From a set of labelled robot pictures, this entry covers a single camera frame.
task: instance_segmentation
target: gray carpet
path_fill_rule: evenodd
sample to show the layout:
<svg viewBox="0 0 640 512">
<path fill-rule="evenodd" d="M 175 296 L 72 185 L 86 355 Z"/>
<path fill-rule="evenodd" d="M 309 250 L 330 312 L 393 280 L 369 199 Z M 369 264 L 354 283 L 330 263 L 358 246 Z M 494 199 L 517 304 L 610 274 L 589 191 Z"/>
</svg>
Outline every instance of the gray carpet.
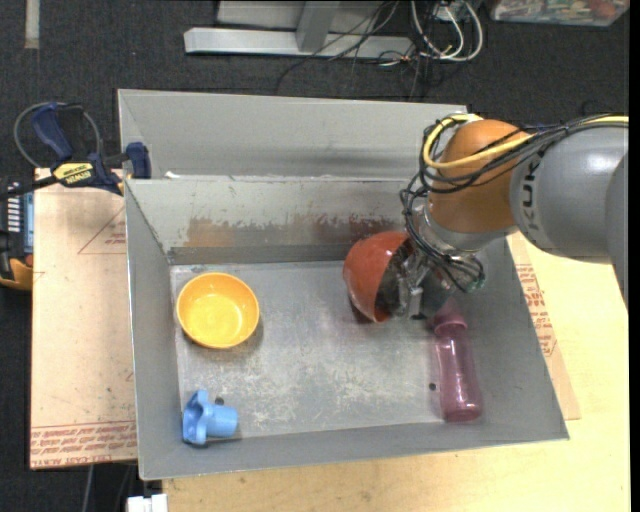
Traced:
<svg viewBox="0 0 640 512">
<path fill-rule="evenodd" d="M 528 123 L 629 110 L 627 12 L 606 29 L 491 21 L 486 46 L 465 64 L 432 66 L 414 86 L 411 70 L 351 60 L 187 56 L 183 33 L 210 26 L 214 2 L 41 0 L 40 49 L 24 49 L 24 2 L 0 15 L 0 173 L 31 172 L 12 140 L 15 117 L 48 100 L 80 102 L 119 150 L 119 88 L 367 98 L 467 104 L 485 116 Z M 404 26 L 400 14 L 395 27 Z M 37 145 L 34 156 L 51 161 Z M 87 469 L 29 471 L 29 295 L 0 289 L 0 511 L 80 511 Z M 140 490 L 124 465 L 96 467 L 88 510 L 120 510 L 118 492 Z"/>
</svg>

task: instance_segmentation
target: pink plastic bottle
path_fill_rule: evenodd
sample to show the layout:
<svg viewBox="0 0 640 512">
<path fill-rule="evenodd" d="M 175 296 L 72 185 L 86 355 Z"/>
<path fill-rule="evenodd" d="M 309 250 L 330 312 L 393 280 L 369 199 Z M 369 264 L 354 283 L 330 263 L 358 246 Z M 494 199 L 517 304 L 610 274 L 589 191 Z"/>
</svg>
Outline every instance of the pink plastic bottle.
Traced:
<svg viewBox="0 0 640 512">
<path fill-rule="evenodd" d="M 434 317 L 436 354 L 440 367 L 440 408 L 445 421 L 475 420 L 482 414 L 471 340 L 454 299 L 450 298 Z"/>
</svg>

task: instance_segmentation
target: gray metal bin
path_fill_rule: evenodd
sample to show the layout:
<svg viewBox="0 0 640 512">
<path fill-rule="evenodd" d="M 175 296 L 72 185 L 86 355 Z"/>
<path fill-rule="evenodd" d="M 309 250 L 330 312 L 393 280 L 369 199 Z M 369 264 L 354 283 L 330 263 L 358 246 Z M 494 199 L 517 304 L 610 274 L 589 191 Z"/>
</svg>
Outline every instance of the gray metal bin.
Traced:
<svg viewBox="0 0 640 512">
<path fill-rule="evenodd" d="M 402 229 L 399 190 L 422 130 L 452 105 L 121 91 L 123 145 L 151 151 L 151 180 L 126 183 L 143 479 L 567 438 L 504 240 L 488 282 L 459 296 L 485 401 L 449 424 L 434 407 L 433 338 L 419 320 L 363 321 L 342 281 L 359 238 Z M 258 297 L 258 329 L 227 350 L 190 342 L 174 301 L 221 270 Z M 182 441 L 199 388 L 239 413 L 238 434 Z"/>
</svg>

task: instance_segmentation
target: red bowl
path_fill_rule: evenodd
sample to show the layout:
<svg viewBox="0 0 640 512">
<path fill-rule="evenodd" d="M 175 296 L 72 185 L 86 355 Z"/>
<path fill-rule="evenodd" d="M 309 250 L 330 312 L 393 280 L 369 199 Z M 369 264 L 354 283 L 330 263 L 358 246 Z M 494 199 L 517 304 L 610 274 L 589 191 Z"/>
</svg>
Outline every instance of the red bowl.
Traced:
<svg viewBox="0 0 640 512">
<path fill-rule="evenodd" d="M 344 260 L 342 277 L 351 302 L 373 322 L 384 322 L 391 316 L 376 307 L 376 297 L 391 258 L 408 238 L 400 231 L 377 233 L 356 242 Z"/>
</svg>

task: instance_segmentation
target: yellow bowl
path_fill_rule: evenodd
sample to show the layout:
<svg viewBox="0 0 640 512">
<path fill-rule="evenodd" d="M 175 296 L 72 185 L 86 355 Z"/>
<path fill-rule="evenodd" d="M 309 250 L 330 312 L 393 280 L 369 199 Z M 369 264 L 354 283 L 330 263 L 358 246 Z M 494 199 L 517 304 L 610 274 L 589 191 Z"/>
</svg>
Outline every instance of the yellow bowl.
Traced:
<svg viewBox="0 0 640 512">
<path fill-rule="evenodd" d="M 189 281 L 178 295 L 176 312 L 187 336 L 209 348 L 239 345 L 253 334 L 260 318 L 251 288 L 221 272 L 200 274 Z"/>
</svg>

